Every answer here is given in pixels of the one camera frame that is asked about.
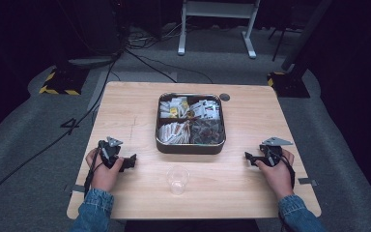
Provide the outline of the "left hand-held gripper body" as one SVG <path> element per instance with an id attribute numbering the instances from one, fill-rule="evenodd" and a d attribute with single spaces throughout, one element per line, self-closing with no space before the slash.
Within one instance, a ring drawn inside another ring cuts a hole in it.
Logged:
<path id="1" fill-rule="evenodd" d="M 106 167 L 113 167 L 115 161 L 119 158 L 122 144 L 122 141 L 111 136 L 107 136 L 105 140 L 99 141 L 98 147 L 100 148 L 100 157 Z"/>

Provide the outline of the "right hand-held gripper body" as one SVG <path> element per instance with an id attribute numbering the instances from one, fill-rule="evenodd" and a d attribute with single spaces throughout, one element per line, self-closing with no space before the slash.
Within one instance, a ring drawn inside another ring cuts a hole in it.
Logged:
<path id="1" fill-rule="evenodd" d="M 292 145 L 292 142 L 278 137 L 264 140 L 259 145 L 260 151 L 265 155 L 264 163 L 268 166 L 276 166 L 281 160 L 284 145 Z"/>

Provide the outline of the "clear plastic cup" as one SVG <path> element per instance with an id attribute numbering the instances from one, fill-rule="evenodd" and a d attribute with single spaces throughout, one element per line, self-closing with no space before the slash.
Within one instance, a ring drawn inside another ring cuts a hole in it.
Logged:
<path id="1" fill-rule="evenodd" d="M 189 172 L 183 166 L 173 166 L 166 173 L 166 181 L 173 194 L 183 194 L 189 181 Z"/>

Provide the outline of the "black square compartment tray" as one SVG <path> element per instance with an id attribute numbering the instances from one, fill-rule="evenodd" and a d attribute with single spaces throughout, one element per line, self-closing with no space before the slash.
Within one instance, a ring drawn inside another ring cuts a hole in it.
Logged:
<path id="1" fill-rule="evenodd" d="M 159 117 L 159 104 L 161 102 L 168 102 L 173 98 L 178 97 L 186 97 L 189 111 L 187 113 L 187 117 L 184 119 L 178 118 L 160 118 Z M 191 124 L 196 120 L 212 120 L 212 119 L 201 119 L 196 118 L 193 115 L 193 112 L 190 110 L 190 107 L 201 100 L 209 100 L 209 101 L 216 101 L 219 104 L 219 120 L 224 127 L 225 138 L 220 144 L 192 144 L 189 142 L 187 144 L 165 144 L 161 143 L 157 138 L 158 130 L 166 124 L 170 123 L 183 123 L 189 121 L 189 128 L 191 134 Z M 223 119 L 223 112 L 222 112 L 222 104 L 221 100 L 216 95 L 211 94 L 190 94 L 190 93 L 164 93 L 158 99 L 158 107 L 157 107 L 157 125 L 156 125 L 156 144 L 157 149 L 165 154 L 188 154 L 188 155 L 216 155 L 221 152 L 222 147 L 226 141 L 226 132 L 225 132 L 225 123 Z"/>

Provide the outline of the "person's left hand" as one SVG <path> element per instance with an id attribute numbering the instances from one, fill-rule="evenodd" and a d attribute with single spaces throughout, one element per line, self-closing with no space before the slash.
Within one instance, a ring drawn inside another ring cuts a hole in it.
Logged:
<path id="1" fill-rule="evenodd" d="M 92 189 L 101 189 L 110 192 L 115 187 L 119 171 L 123 165 L 124 159 L 118 158 L 112 168 L 102 164 L 100 157 L 96 157 L 97 150 L 91 150 L 86 156 L 86 162 L 89 166 L 95 164 L 94 176 L 91 182 Z"/>

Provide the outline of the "person's right hand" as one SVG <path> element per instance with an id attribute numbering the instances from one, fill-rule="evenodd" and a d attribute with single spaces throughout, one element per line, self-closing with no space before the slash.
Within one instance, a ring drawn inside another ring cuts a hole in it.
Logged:
<path id="1" fill-rule="evenodd" d="M 290 171 L 284 162 L 281 161 L 274 167 L 269 167 L 260 160 L 257 160 L 256 164 L 262 171 L 278 200 L 294 194 Z"/>

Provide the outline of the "pile of white brown packets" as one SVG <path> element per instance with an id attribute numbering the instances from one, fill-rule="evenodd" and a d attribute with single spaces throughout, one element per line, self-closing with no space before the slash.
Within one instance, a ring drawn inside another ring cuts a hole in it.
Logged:
<path id="1" fill-rule="evenodd" d="M 165 144 L 187 144 L 190 138 L 189 121 L 163 125 L 158 130 L 157 138 Z"/>

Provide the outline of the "pile of white yellow packets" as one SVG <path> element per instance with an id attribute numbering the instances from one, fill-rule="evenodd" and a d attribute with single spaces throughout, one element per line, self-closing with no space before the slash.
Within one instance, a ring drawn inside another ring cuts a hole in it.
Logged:
<path id="1" fill-rule="evenodd" d="M 173 98 L 170 101 L 162 101 L 159 104 L 160 118 L 178 118 L 184 119 L 187 117 L 189 105 L 186 97 Z"/>

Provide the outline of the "black yellow-striped stand base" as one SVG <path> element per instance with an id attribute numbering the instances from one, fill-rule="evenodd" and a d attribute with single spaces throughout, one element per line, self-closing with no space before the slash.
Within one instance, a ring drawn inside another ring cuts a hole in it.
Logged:
<path id="1" fill-rule="evenodd" d="M 67 71 L 54 68 L 45 79 L 39 93 L 72 96 L 81 95 L 88 73 L 88 70 L 80 68 L 70 68 Z"/>
<path id="2" fill-rule="evenodd" d="M 309 98 L 310 95 L 300 78 L 293 78 L 289 73 L 270 72 L 267 83 L 279 98 Z"/>

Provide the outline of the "black tripod legs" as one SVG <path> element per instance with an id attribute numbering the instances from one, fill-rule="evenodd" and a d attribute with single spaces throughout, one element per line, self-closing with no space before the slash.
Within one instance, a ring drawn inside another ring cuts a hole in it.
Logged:
<path id="1" fill-rule="evenodd" d="M 274 28 L 273 30 L 272 30 L 272 32 L 271 32 L 271 34 L 269 35 L 269 37 L 268 37 L 268 40 L 270 40 L 274 35 L 275 35 L 275 33 L 277 32 L 277 31 L 279 31 L 280 32 L 280 36 L 279 36 L 279 39 L 278 39 L 278 41 L 277 41 L 277 45 L 276 45 L 276 49 L 275 49 L 275 51 L 274 51 L 274 53 L 273 53 L 273 56 L 272 56 L 272 58 L 271 58 L 271 60 L 274 62 L 275 61 L 275 59 L 276 59 L 276 56 L 277 56 L 277 54 L 278 54 L 278 51 L 279 51 L 279 48 L 281 47 L 281 45 L 282 45 L 282 42 L 283 42 L 283 39 L 284 39 L 284 37 L 285 37 L 285 34 L 288 32 L 288 33 L 300 33 L 300 31 L 299 31 L 299 29 L 293 29 L 293 28 L 283 28 L 283 29 L 281 29 L 281 28 Z"/>

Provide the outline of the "dark equipment cabinet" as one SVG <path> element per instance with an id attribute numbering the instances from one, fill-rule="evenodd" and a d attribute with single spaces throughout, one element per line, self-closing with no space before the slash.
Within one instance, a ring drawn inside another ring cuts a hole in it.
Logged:
<path id="1" fill-rule="evenodd" d="M 120 58 L 127 38 L 127 24 L 119 0 L 55 2 L 90 53 L 111 61 Z"/>

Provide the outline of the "grey slanted pole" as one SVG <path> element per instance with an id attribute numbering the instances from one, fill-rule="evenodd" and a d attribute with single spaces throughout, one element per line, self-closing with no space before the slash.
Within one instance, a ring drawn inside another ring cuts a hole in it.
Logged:
<path id="1" fill-rule="evenodd" d="M 312 45 L 312 34 L 315 32 L 320 21 L 324 17 L 332 0 L 315 0 L 295 4 L 291 9 L 290 24 L 301 30 L 298 40 L 289 52 L 281 68 L 284 71 L 299 69 L 312 56 L 310 51 Z"/>

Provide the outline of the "white metal stand frame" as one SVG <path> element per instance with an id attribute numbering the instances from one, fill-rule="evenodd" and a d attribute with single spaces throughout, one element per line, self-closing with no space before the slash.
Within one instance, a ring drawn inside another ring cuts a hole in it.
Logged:
<path id="1" fill-rule="evenodd" d="M 221 18 L 239 18 L 248 19 L 247 29 L 242 31 L 243 42 L 245 44 L 248 57 L 255 59 L 251 33 L 259 10 L 261 0 L 254 0 L 253 3 L 219 3 L 219 2 L 198 2 L 192 0 L 183 0 L 181 13 L 181 34 L 177 53 L 182 56 L 186 54 L 186 20 L 189 16 L 206 16 Z"/>

